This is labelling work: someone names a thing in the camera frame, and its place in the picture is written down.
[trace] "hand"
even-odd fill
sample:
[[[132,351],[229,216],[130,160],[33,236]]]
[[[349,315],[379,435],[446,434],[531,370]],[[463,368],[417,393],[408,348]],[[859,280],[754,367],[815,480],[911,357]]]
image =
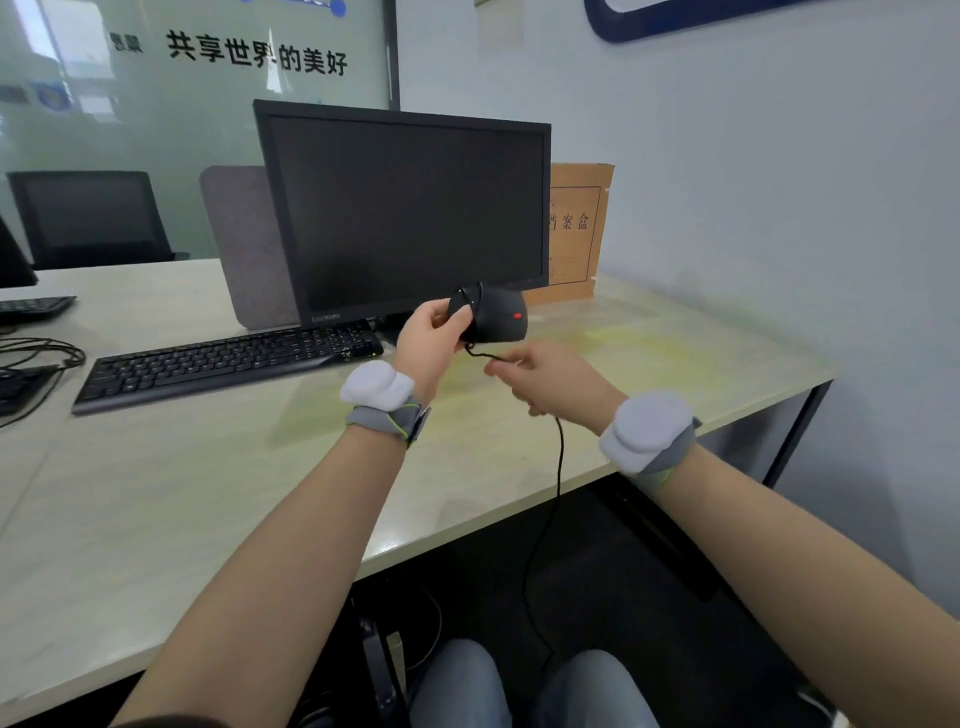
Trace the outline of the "hand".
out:
[[[553,415],[600,435],[627,399],[573,349],[555,341],[525,342],[491,361],[484,373],[513,388],[531,417]]]
[[[450,299],[421,304],[396,340],[394,369],[414,380],[414,398],[424,407],[437,396],[440,378],[453,354],[463,347],[460,334],[473,320],[473,312],[465,305],[448,321],[449,305]]]

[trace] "forearm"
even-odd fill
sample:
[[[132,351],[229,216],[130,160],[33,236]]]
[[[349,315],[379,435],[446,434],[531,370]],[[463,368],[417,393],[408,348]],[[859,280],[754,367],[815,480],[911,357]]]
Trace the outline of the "forearm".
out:
[[[699,446],[659,503],[854,723],[960,724],[960,627],[875,557]]]
[[[348,427],[204,589],[114,722],[179,713],[283,726],[404,452],[395,435]]]

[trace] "leg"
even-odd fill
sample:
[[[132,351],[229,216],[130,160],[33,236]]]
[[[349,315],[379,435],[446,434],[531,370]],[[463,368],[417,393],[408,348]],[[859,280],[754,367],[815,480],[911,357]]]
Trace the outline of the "leg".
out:
[[[413,728],[510,728],[493,657],[476,642],[453,640],[427,669],[410,706]]]
[[[534,728],[658,728],[650,706],[619,660],[581,652],[553,676],[537,700]]]
[[[767,471],[767,476],[763,478],[763,484],[767,486],[767,488],[773,488],[777,485],[777,481],[780,480],[780,475],[783,473],[783,469],[786,468],[786,464],[790,461],[790,456],[793,455],[793,451],[797,449],[797,445],[800,444],[800,439],[804,436],[806,428],[813,419],[813,416],[817,414],[817,409],[820,407],[820,402],[824,400],[824,397],[827,395],[827,390],[830,388],[832,383],[832,381],[827,381],[810,390],[810,394],[807,395],[804,406],[800,409],[800,414],[797,415],[797,419],[794,421],[793,426],[790,427],[790,431],[787,433],[786,440],[783,441],[783,445],[780,446],[780,451],[777,453],[777,457],[774,458],[774,462],[770,466],[770,470]]]

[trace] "person's left hand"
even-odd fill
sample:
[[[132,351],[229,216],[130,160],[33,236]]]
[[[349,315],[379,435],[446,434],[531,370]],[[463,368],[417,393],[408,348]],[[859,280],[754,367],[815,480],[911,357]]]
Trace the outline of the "person's left hand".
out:
[[[440,379],[453,354],[463,347],[460,334],[473,320],[468,305],[447,320],[449,305],[450,299],[421,304],[396,341],[394,369],[414,380],[414,399],[424,407],[437,396]]]

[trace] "white wrist sensor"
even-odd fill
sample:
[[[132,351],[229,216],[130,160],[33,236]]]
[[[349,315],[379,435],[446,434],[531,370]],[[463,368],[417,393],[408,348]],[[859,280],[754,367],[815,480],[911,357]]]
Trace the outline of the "white wrist sensor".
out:
[[[625,475],[644,473],[655,460],[659,461],[659,471],[669,470],[686,456],[695,425],[693,414],[680,397],[672,392],[648,392],[617,408],[613,422],[600,436],[600,450]],[[671,450],[688,430],[690,442],[682,448],[683,452],[668,458],[670,463],[665,463],[660,456]]]
[[[340,400],[393,412],[409,400],[413,392],[413,379],[396,371],[390,362],[376,359],[350,372],[340,390]]]

